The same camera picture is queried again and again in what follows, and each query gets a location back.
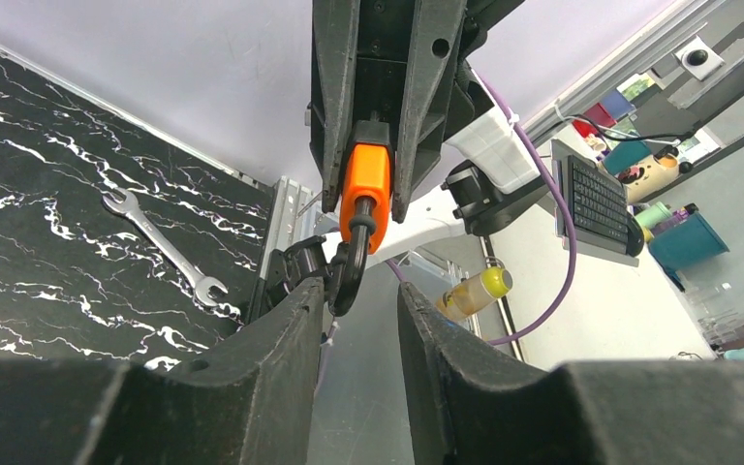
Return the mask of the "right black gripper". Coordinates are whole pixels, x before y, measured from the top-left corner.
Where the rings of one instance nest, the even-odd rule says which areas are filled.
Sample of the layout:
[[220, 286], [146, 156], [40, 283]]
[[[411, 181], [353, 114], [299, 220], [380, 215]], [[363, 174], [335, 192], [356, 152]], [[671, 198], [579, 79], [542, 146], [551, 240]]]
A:
[[517, 1], [314, 1], [310, 149], [322, 212], [339, 200], [361, 120], [389, 125], [396, 157], [391, 218], [402, 223], [441, 145], [472, 121], [468, 57]]

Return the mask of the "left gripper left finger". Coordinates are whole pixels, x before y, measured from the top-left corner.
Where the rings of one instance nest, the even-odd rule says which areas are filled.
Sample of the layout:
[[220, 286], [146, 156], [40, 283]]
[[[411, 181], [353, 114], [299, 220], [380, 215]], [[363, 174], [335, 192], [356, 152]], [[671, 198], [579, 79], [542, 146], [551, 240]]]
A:
[[0, 464], [304, 463], [325, 296], [309, 278], [167, 373], [0, 359]]

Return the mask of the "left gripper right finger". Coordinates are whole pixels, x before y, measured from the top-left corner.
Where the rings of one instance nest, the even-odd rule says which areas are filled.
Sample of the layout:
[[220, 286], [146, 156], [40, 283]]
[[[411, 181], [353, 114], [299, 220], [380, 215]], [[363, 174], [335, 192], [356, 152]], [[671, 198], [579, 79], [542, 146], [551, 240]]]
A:
[[744, 464], [744, 361], [546, 372], [450, 322], [411, 283], [397, 320], [418, 464]]

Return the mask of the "orange padlock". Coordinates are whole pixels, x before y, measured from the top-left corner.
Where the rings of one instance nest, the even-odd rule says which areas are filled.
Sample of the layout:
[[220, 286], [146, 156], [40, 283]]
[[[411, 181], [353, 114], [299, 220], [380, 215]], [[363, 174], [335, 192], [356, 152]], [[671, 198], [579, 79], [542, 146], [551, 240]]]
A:
[[389, 125], [359, 121], [350, 148], [339, 209], [341, 242], [329, 297], [335, 317], [346, 315], [355, 302], [367, 258], [386, 235], [390, 211], [393, 155]]

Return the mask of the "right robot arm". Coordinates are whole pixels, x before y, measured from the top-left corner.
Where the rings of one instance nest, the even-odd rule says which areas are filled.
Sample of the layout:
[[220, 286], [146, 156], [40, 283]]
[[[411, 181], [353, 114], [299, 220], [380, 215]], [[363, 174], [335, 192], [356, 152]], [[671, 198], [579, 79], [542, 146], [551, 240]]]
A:
[[444, 144], [463, 156], [442, 183], [466, 233], [501, 230], [539, 200], [543, 178], [518, 126], [469, 65], [515, 1], [316, 1], [312, 5], [310, 152], [337, 254], [313, 235], [268, 242], [246, 314], [254, 322], [318, 277], [334, 316], [354, 303], [367, 259], [403, 223]]

